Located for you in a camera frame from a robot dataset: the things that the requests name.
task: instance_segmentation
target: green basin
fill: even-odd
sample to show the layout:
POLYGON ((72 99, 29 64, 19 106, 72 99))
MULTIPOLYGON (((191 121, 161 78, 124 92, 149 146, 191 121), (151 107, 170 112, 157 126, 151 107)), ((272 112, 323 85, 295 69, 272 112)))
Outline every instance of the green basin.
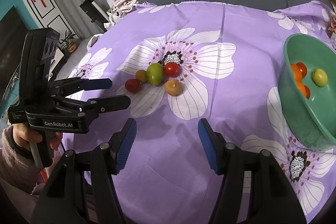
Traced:
POLYGON ((309 149, 326 151, 336 146, 336 54, 323 42, 305 34, 287 38, 283 48, 285 58, 278 89, 289 127, 309 149), (308 100, 297 88, 291 63, 302 62, 308 73, 302 83, 310 88, 308 100), (328 84, 318 87, 311 79, 314 69, 328 75, 328 84))

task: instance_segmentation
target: metal screw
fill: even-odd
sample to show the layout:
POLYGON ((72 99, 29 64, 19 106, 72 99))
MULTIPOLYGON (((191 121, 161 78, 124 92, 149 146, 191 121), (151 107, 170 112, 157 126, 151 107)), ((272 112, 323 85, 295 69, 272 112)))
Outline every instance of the metal screw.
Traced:
POLYGON ((225 147, 229 150, 233 150, 236 146, 233 143, 227 143, 225 147))
POLYGON ((265 157, 269 157, 269 156, 271 156, 271 152, 269 152, 269 151, 266 150, 266 149, 262 150, 261 153, 262 153, 265 157))
POLYGON ((70 156, 72 156, 73 153, 74 153, 73 150, 65 151, 65 156, 66 156, 66 157, 70 157, 70 156))
POLYGON ((101 150, 104 150, 104 149, 108 149, 110 147, 110 145, 108 143, 102 143, 100 144, 99 148, 101 150))

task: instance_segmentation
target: pink clothing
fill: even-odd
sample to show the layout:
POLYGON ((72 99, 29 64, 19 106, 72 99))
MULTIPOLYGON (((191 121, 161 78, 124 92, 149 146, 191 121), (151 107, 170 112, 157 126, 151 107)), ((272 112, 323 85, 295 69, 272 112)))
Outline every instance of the pink clothing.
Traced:
MULTIPOLYGON (((30 222, 44 183, 36 186, 41 170, 35 167, 32 160, 22 157, 11 148, 6 132, 12 130, 13 127, 6 128, 2 134, 3 148, 0 149, 0 183, 19 213, 30 222)), ((52 166, 46 170, 48 176, 60 157, 60 152, 56 151, 52 166)), ((93 197, 87 195, 87 201, 90 220, 98 223, 93 197)))

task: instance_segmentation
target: floral tablecloth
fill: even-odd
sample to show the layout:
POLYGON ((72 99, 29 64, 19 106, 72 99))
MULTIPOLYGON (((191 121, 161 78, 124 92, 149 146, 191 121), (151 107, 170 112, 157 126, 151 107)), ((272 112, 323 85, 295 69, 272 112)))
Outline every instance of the floral tablecloth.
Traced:
MULTIPOLYGON (((92 150, 134 117, 137 136, 125 169, 114 177, 124 213, 139 224, 205 224, 222 179, 210 169, 198 137, 197 123, 205 117, 226 141, 273 153, 309 222, 336 186, 336 156, 333 149, 308 150, 291 133, 277 81, 286 38, 301 32, 331 46, 324 31, 329 17, 329 8, 316 1, 275 12, 208 2, 138 5, 70 75, 113 81, 109 90, 72 98, 127 94, 131 107, 100 115, 88 134, 66 134, 65 146, 92 150), (181 95, 150 84, 135 95, 126 91, 125 81, 137 70, 171 61, 181 67, 181 95)), ((244 195, 249 183, 246 173, 244 195)))

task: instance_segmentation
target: black tv screen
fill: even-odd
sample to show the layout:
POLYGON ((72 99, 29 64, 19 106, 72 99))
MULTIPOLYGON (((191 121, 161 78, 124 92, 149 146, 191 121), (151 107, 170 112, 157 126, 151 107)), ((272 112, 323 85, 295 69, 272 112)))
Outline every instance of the black tv screen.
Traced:
POLYGON ((27 32, 14 6, 0 20, 0 102, 21 62, 27 32))

